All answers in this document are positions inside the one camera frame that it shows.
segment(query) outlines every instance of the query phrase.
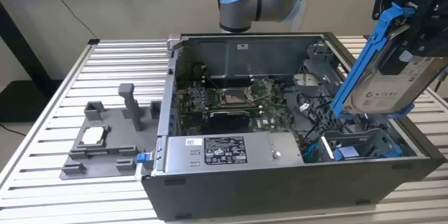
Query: floor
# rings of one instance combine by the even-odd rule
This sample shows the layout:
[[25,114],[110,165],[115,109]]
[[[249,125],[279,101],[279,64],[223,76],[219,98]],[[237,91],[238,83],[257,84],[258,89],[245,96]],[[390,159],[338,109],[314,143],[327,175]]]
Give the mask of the floor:
[[[3,124],[11,130],[15,130],[23,134],[27,134],[34,122],[30,123],[5,123]],[[25,136],[7,131],[0,127],[0,170],[6,167],[14,152],[17,151]]]

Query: aluminum extrusion table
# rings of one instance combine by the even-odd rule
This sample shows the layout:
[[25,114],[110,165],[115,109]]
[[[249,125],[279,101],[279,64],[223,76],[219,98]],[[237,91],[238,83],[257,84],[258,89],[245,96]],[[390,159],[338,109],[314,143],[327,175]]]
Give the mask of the aluminum extrusion table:
[[[366,39],[345,36],[339,40],[358,57]],[[125,107],[118,96],[123,82],[135,84],[141,105],[161,100],[167,61],[166,40],[102,40],[86,48],[0,174],[2,224],[163,222],[134,176],[65,181],[59,175],[85,121],[87,102],[101,100],[107,108]],[[430,89],[415,105],[410,118],[448,157],[448,105]],[[214,220],[214,223],[261,222],[448,223],[448,164],[422,182],[403,184],[377,206]]]

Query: sticker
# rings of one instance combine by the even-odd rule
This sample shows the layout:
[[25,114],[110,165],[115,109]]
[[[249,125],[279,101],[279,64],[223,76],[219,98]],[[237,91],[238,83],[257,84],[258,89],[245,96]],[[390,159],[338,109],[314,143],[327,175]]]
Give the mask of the sticker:
[[186,145],[203,145],[203,139],[202,138],[187,138]]
[[247,49],[250,49],[250,44],[237,44],[237,49],[238,50],[247,50]]
[[299,107],[299,110],[301,112],[303,112],[305,110],[307,110],[310,108],[310,104],[309,103],[305,103],[301,107]]
[[242,136],[205,138],[205,153],[207,165],[245,164],[247,151]]

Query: black stand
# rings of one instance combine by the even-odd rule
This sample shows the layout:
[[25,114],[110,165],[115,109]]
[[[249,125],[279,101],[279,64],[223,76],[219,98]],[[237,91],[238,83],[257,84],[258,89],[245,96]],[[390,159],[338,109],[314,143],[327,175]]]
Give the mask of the black stand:
[[33,81],[14,81],[0,93],[0,123],[33,122],[38,119],[61,81],[47,71],[0,3],[0,37]]

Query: gray plastic bracket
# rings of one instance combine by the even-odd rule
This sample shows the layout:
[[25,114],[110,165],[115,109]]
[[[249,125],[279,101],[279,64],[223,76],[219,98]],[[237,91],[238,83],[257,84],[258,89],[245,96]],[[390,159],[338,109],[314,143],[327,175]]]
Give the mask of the gray plastic bracket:
[[119,87],[119,96],[125,98],[127,110],[123,110],[125,118],[131,118],[137,131],[142,130],[141,108],[139,103],[134,99],[134,84],[122,83]]

